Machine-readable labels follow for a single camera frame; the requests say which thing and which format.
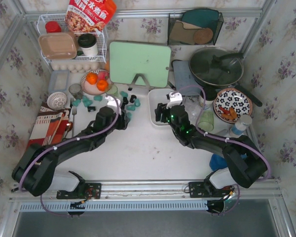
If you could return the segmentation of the white storage basket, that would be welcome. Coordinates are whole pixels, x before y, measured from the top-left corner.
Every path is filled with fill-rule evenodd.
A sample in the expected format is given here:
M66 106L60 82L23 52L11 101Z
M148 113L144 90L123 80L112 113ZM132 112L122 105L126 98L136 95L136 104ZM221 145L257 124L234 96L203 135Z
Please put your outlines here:
M150 120L155 127L163 127L167 124L156 121L155 109L159 103L165 104L166 107L170 104L170 107L172 107L174 105L179 105L182 102L182 98L179 96L179 93L175 93L173 95L173 92L174 91L172 89L162 88L153 89L148 93Z

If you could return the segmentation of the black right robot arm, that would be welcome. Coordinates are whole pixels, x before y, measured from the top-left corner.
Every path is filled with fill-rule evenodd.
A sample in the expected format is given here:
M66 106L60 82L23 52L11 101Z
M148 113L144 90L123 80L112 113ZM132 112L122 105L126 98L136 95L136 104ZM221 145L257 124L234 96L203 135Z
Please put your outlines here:
M183 146L206 150L224 158L227 167L208 175L204 180L207 186L215 189L233 185L249 188L254 182L269 177L270 165L248 136L228 138L205 132L190 123L183 105L169 107L159 103L154 112L156 121L169 124Z

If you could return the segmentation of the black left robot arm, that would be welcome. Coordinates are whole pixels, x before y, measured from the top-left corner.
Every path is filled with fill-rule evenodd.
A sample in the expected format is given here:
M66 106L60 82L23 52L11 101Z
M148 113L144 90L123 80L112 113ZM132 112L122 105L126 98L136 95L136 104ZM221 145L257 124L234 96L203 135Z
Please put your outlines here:
M125 130L129 121L125 109L117 113L102 107L95 120L73 138L54 145L29 145L13 169L12 179L33 196L40 196L50 188L59 164L100 147L115 129Z

